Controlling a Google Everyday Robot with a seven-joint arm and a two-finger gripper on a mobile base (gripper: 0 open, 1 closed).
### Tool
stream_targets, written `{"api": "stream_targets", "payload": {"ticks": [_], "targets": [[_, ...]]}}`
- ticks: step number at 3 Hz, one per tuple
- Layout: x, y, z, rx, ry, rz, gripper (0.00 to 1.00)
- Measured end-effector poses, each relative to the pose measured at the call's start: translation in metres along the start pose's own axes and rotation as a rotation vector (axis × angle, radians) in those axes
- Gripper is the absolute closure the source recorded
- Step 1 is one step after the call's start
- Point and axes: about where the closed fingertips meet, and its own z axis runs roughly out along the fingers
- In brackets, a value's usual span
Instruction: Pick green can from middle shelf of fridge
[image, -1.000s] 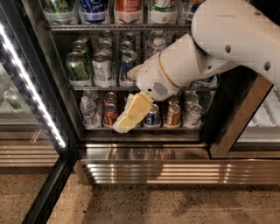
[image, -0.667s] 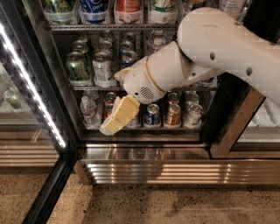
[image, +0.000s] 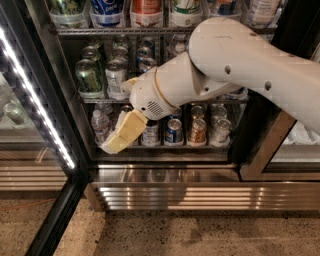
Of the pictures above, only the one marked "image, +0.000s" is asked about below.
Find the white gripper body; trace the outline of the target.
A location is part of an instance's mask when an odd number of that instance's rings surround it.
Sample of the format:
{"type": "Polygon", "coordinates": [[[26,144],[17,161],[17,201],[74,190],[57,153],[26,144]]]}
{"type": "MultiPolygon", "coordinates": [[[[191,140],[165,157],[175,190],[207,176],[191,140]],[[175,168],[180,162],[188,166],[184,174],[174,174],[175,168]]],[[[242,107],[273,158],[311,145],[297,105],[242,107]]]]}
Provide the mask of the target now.
{"type": "Polygon", "coordinates": [[[156,79],[157,68],[143,73],[133,79],[129,101],[149,120],[160,120],[175,111],[164,98],[156,79]]]}

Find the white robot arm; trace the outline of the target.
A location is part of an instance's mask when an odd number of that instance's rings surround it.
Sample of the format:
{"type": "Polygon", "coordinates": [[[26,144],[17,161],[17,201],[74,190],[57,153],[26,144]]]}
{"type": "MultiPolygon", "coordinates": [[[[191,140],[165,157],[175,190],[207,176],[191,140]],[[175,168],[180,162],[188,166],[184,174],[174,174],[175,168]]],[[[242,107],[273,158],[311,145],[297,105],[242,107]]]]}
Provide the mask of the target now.
{"type": "Polygon", "coordinates": [[[101,145],[109,154],[127,148],[149,120],[241,87],[320,132],[320,64],[279,50],[233,19],[203,21],[193,30],[186,52],[121,86],[130,91],[133,110],[120,115],[101,145]]]}

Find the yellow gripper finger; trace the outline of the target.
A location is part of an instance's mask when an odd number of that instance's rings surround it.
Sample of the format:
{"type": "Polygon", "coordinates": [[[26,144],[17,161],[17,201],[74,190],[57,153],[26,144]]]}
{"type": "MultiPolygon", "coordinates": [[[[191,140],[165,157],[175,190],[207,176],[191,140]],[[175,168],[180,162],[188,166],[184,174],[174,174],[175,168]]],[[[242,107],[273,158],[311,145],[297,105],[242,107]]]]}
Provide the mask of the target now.
{"type": "Polygon", "coordinates": [[[130,78],[127,81],[123,82],[120,85],[120,88],[126,93],[131,93],[136,88],[135,84],[137,81],[138,81],[137,77],[130,78]]]}
{"type": "Polygon", "coordinates": [[[100,148],[108,154],[117,154],[130,146],[145,130],[148,119],[138,110],[122,111],[115,130],[109,134],[100,148]]]}

